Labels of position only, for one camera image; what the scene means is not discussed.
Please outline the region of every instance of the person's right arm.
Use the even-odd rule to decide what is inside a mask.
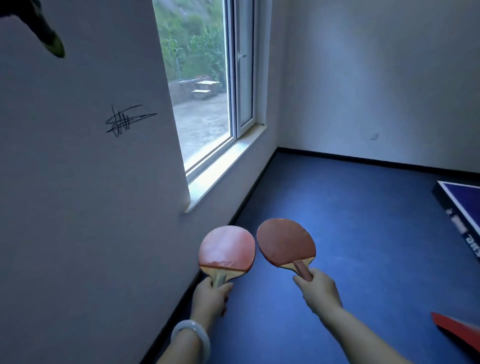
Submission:
[[[299,276],[293,280],[303,298],[338,341],[351,364],[411,364],[373,333],[342,305],[335,282],[325,273],[311,268],[313,281]]]

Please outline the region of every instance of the white bangle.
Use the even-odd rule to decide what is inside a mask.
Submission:
[[[190,330],[195,331],[195,333],[198,335],[198,337],[202,341],[203,355],[202,355],[201,363],[205,364],[210,358],[210,339],[208,338],[207,332],[199,323],[193,320],[183,320],[183,321],[180,321],[174,327],[170,342],[173,342],[173,339],[175,339],[176,335],[183,328],[189,328]]]

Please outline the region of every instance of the window sill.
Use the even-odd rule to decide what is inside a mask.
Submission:
[[[190,212],[197,205],[266,128],[266,125],[255,125],[250,128],[224,154],[189,183],[190,203],[184,212]]]

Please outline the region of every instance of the paddle handle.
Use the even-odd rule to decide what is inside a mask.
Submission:
[[[313,276],[308,270],[308,267],[305,265],[303,260],[296,260],[295,262],[293,262],[293,265],[297,269],[297,272],[300,277],[302,277],[304,280],[308,282],[313,281]]]
[[[227,274],[225,272],[223,271],[218,272],[213,278],[213,288],[223,286],[225,284],[226,278],[227,278]]]

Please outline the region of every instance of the green foliage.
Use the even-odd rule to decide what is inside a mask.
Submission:
[[[176,0],[154,10],[169,82],[209,76],[226,86],[223,8],[221,0]],[[205,17],[193,12],[203,5]]]

